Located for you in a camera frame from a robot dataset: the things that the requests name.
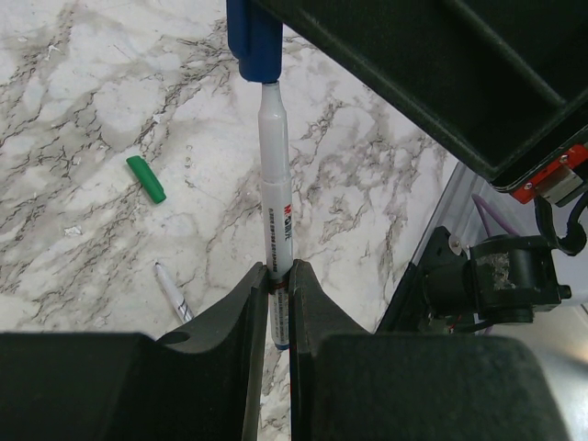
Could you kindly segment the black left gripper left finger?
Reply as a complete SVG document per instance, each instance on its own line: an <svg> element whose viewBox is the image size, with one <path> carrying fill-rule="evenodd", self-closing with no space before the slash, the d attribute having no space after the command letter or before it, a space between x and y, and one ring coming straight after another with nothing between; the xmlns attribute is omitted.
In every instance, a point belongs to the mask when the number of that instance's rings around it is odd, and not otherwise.
<svg viewBox="0 0 588 441"><path fill-rule="evenodd" d="M4 333L4 440L254 440L268 272L158 339Z"/></svg>

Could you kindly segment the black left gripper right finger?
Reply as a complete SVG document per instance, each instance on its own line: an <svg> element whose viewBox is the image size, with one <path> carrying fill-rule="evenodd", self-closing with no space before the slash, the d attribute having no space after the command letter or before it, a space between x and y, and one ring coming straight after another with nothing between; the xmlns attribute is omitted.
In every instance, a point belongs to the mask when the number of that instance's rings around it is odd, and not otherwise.
<svg viewBox="0 0 588 441"><path fill-rule="evenodd" d="M537 358L504 337L372 334L323 291L289 280L295 440L565 440Z"/></svg>

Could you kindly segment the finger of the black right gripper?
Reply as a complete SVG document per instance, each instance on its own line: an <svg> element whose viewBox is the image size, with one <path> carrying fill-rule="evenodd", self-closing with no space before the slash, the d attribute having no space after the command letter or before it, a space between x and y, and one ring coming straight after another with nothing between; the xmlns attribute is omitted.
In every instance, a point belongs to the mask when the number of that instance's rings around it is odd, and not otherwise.
<svg viewBox="0 0 588 441"><path fill-rule="evenodd" d="M587 140L584 1L266 1L495 188Z"/></svg>

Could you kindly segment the white green marker pen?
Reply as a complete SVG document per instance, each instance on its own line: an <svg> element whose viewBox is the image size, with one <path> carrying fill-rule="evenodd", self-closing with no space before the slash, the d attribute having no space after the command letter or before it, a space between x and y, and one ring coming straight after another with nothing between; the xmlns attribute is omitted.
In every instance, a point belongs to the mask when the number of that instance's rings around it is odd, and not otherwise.
<svg viewBox="0 0 588 441"><path fill-rule="evenodd" d="M166 268L160 262L156 261L154 264L154 272L163 293L174 309L179 320L182 323L190 322L194 318L194 314L189 308L186 298L175 285L174 280L171 278Z"/></svg>

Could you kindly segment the green pen cap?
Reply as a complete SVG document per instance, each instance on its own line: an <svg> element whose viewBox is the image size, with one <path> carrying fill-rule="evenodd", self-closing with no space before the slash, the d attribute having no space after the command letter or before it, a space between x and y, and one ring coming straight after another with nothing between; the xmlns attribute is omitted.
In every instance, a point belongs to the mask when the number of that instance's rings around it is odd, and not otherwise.
<svg viewBox="0 0 588 441"><path fill-rule="evenodd" d="M163 186L142 157L131 156L126 159L126 163L154 204L160 204L166 200Z"/></svg>

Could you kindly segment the white blue marker pen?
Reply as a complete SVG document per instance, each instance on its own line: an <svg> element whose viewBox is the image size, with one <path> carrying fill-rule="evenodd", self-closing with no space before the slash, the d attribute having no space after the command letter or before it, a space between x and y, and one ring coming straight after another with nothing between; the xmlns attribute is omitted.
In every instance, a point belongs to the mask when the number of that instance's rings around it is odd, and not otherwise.
<svg viewBox="0 0 588 441"><path fill-rule="evenodd" d="M270 277L270 332L279 350L289 347L288 281L293 266L292 178L288 117L278 82L263 84L258 112L262 214Z"/></svg>

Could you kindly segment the blue pen cap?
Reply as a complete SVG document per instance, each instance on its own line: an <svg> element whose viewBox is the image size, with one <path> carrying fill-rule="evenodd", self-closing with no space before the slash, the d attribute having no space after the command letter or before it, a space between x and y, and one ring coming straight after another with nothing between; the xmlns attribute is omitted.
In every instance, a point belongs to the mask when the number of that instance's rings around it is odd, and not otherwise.
<svg viewBox="0 0 588 441"><path fill-rule="evenodd" d="M278 81L282 71L283 24L249 0L227 0L228 44L241 77L253 83Z"/></svg>

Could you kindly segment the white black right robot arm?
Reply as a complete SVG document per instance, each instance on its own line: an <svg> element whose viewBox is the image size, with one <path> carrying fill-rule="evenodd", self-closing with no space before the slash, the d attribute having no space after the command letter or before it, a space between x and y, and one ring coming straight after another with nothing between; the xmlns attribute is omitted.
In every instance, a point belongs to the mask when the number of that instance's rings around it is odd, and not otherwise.
<svg viewBox="0 0 588 441"><path fill-rule="evenodd" d="M531 322L571 296L552 251L587 242L587 4L584 1L264 1L298 32L495 190L533 203L538 233L444 252L435 230L424 261L382 327L428 317L459 332Z"/></svg>

